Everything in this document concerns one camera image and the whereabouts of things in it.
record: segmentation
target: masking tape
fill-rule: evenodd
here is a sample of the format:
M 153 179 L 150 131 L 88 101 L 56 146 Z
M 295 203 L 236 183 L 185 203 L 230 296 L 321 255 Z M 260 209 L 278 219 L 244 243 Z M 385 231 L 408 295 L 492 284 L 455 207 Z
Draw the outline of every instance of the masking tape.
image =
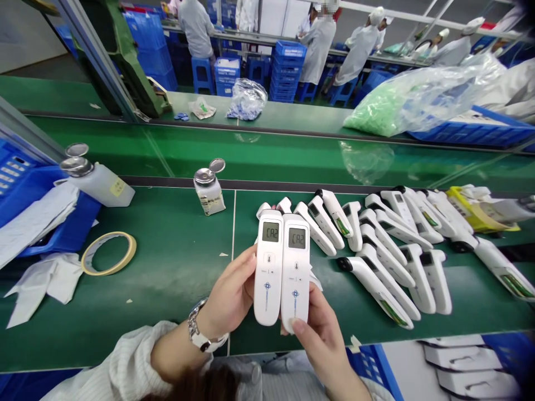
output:
M 102 246 L 102 244 L 116 237 L 125 237 L 128 240 L 128 250 L 127 250 L 126 255 L 120 260 L 119 263 L 109 268 L 108 270 L 103 270 L 103 271 L 95 270 L 93 268 L 93 256 L 96 254 L 97 250 Z M 82 269 L 84 270 L 86 274 L 90 276 L 109 276 L 113 273 L 117 273 L 119 270 L 125 267 L 130 262 L 130 260 L 132 260 L 132 257 L 135 254 L 136 248 L 137 248 L 137 244 L 136 244 L 135 238 L 132 237 L 130 234 L 126 234 L 125 232 L 122 232 L 122 231 L 114 231 L 108 234 L 104 234 L 103 236 L 93 241 L 93 243 L 85 250 L 84 254 L 82 255 L 82 261 L 81 261 Z

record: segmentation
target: metal frame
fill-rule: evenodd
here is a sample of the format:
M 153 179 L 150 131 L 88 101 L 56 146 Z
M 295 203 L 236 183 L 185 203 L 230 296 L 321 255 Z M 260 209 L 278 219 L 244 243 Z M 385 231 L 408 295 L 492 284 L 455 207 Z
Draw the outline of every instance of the metal frame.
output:
M 57 0 L 57 9 L 130 123 L 149 121 L 136 107 L 79 0 Z

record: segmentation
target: silver watch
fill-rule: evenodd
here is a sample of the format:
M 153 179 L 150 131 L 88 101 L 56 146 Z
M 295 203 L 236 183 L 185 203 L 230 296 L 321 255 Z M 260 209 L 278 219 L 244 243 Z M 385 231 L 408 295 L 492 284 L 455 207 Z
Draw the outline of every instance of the silver watch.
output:
M 197 327 L 197 315 L 205 305 L 206 301 L 208 301 L 208 298 L 200 301 L 189 313 L 188 331 L 189 339 L 195 346 L 199 347 L 202 352 L 212 353 L 227 341 L 228 333 L 218 339 L 208 339 L 199 332 L 199 328 Z

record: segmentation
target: small plastic bag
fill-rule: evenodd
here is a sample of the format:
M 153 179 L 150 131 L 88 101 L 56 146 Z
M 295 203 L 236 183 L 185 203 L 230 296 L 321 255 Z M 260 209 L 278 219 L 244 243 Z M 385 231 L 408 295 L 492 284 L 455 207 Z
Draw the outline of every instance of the small plastic bag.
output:
M 228 118 L 253 121 L 268 102 L 264 87 L 246 78 L 238 78 L 232 87 L 232 101 L 227 111 Z
M 216 108 L 206 103 L 205 98 L 199 96 L 197 100 L 188 103 L 189 110 L 197 116 L 199 120 L 211 117 L 216 113 Z
M 428 67 L 390 78 L 371 91 L 344 127 L 380 136 L 429 131 L 468 110 L 505 71 L 486 53 L 460 67 Z

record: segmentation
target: green workbench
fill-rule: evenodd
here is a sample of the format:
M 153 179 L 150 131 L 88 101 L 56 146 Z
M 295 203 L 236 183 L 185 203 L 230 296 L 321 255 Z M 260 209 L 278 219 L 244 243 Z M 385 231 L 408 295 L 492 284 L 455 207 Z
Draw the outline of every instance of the green workbench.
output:
M 224 190 L 226 210 L 205 217 L 192 188 L 136 187 L 128 208 L 103 208 L 86 246 L 104 233 L 132 234 L 137 252 L 127 267 L 106 277 L 82 275 L 74 298 L 67 305 L 45 297 L 31 320 L 0 330 L 0 371 L 74 368 L 100 363 L 118 338 L 160 320 L 180 322 L 191 307 L 210 293 L 212 285 L 230 262 L 256 238 L 255 213 L 262 202 L 277 203 L 288 195 L 294 204 L 309 201 L 311 193 Z M 362 201 L 362 195 L 339 195 L 340 203 Z M 535 224 L 507 233 L 500 244 L 535 241 Z M 499 331 L 535 329 L 529 304 L 514 299 L 472 254 L 447 252 L 445 274 L 453 301 L 450 316 L 425 315 L 414 330 L 396 326 L 366 293 L 355 277 L 341 272 L 334 258 L 314 244 L 313 272 L 337 313 L 344 340 L 355 335 L 364 344 Z M 108 242 L 95 256 L 105 269 L 124 254 L 126 244 Z M 337 256 L 352 256 L 349 249 Z M 2 270 L 0 294 L 5 294 L 35 259 L 15 260 Z M 535 281 L 530 264 L 520 270 Z M 0 326 L 5 327 L 16 296 L 0 299 Z M 231 334 L 230 355 L 288 351 L 300 348 L 294 337 L 283 337 L 280 327 L 260 326 L 251 313 Z

